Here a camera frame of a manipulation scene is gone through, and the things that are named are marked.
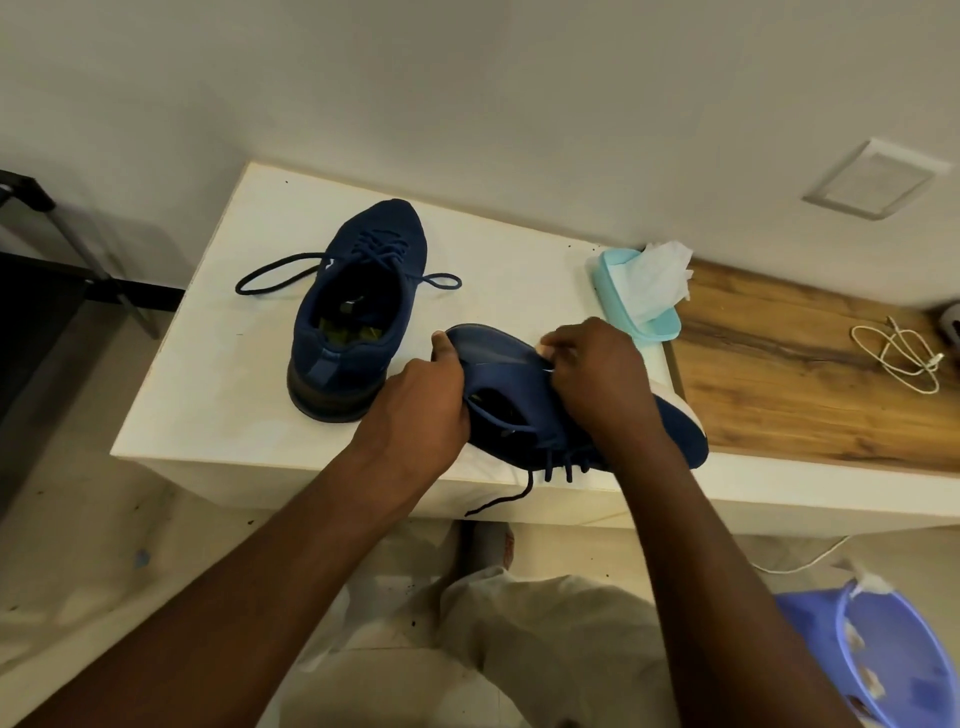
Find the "white cable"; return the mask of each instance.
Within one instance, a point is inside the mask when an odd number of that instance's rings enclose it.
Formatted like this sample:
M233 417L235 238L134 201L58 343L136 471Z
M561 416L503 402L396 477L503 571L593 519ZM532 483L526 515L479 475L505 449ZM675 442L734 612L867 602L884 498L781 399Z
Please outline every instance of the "white cable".
M849 541L851 538L853 538L853 536L844 536L842 539L840 539L840 541L838 541L836 544L834 544L833 546L831 546L830 548L828 548L826 551L824 551L822 554L820 554L819 556L817 556L816 558L814 558L812 561L808 561L808 562L806 562L805 564L803 564L802 566L796 567L795 569L784 569L784 570L765 569L764 567L759 567L759 566L757 566L754 562L750 562L750 566L752 566L752 567L753 567L754 569L756 569L757 571L763 571L763 573L772 573L772 574L775 574L775 575L777 575L777 576L783 576L784 574L788 574L788 573L797 573L798 571L803 571L804 569L809 569L810 567L814 566L815 564L819 564L821 561L823 561L823 560L826 559L828 556L830 556L831 553L833 553L837 548L839 548L840 546L842 546L843 544L845 544L845 543L846 543L847 541Z
M937 394L937 392L940 391L940 380L937 379L936 372L937 368L940 366L940 361L944 358L944 355L942 353L933 353L933 349L930 348L930 345L926 343L926 340L919 333L917 333L917 331L914 331L912 328L900 328L892 316L887 316L887 324L894 330L892 334L889 334L886 331L881 331L879 328L855 326L850 329L850 337L856 342L860 349L880 362L887 374L892 376L897 381L901 382L902 384L906 384L906 386L910 387L910 389L912 389L914 392L919 392L922 395ZM871 352L866 346L864 346L862 341L856 338L856 333L861 328L878 333L880 336L886 339L887 343L883 345L883 350L880 352L880 354ZM910 346L910 343L904 336L904 334L907 333L912 333L917 337L917 339L920 340L920 343L923 344L924 349L926 349L927 356L929 357L928 359L921 359L920 356L913 351L913 347ZM916 366L917 369L914 371L907 371L905 369L901 369L900 367L895 367L893 364L886 361L886 355L887 352L890 351L890 347L893 347L900 352L900 354L902 354L911 364ZM911 384L904 378L905 376L918 376L921 374L930 375L930 378L933 380L933 389L921 389L920 387Z

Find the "black baseboard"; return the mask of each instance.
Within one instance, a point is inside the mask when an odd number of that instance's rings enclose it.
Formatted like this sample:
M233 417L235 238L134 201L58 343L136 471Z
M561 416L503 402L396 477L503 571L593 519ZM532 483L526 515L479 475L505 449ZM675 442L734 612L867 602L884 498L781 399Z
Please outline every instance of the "black baseboard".
M10 253L0 253L0 264L2 264L4 258L15 258L16 261L21 264L25 263L39 269L89 280L90 284L86 287L85 294L88 301L120 303L112 285L95 280L88 270L80 266L54 263L50 260L40 260L38 258L13 255ZM136 280L117 279L117 283L121 290L127 294L127 298L129 298L131 303L137 308L151 308L155 311L176 311L178 306L180 306L180 300L183 298L184 293L182 288L171 288L170 286L155 285L153 283L140 283Z

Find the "blue shoe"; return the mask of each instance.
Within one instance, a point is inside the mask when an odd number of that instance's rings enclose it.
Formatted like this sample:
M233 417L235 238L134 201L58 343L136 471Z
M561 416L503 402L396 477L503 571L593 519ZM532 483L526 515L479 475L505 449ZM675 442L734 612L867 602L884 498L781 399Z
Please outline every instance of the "blue shoe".
M464 367L464 400L470 415L469 441L529 474L527 487L516 496L500 497L468 511L473 516L497 503L518 500L533 490L534 472L563 467L566 481L574 466L586 472L610 467L587 435L564 409L550 385L553 364L529 344L496 328L460 324L447 330ZM707 436L686 402L659 387L654 392L667 434L684 454L687 465L699 468L707 459Z
M245 288L264 273L306 259L323 262L277 285ZM353 422L367 413L407 329L417 286L462 285L448 273L425 276L425 265L417 212L405 200L386 200L347 220L324 253L289 255L236 284L238 294L251 296L317 274L297 312L287 367L287 390L300 412L328 423Z

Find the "beige pants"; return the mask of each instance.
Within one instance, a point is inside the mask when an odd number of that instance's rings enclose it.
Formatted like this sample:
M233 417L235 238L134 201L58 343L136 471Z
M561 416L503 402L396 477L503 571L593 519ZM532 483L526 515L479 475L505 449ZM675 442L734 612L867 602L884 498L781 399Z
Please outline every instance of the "beige pants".
M657 611L617 587L491 567L446 589L439 632L533 728L680 725Z

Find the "tiled floor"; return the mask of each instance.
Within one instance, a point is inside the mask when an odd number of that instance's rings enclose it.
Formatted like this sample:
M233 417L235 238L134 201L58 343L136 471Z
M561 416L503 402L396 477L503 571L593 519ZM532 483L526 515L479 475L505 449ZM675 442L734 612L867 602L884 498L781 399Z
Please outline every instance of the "tiled floor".
M108 334L106 344L87 353L89 375L63 403L0 522L0 728L269 517L219 508L107 455L156 343L117 308L88 306L85 315ZM632 531L520 524L515 533L519 577L580 573L651 596ZM509 698L432 647L438 581L449 570L454 541L450 522L409 521L371 553L348 583L346 627L333 650L315 671L289 681L284 728L521 724ZM739 543L769 568L796 565L824 547L768 537ZM900 587L960 657L960 530L863 536L841 553ZM789 591L845 578L818 566L767 582Z

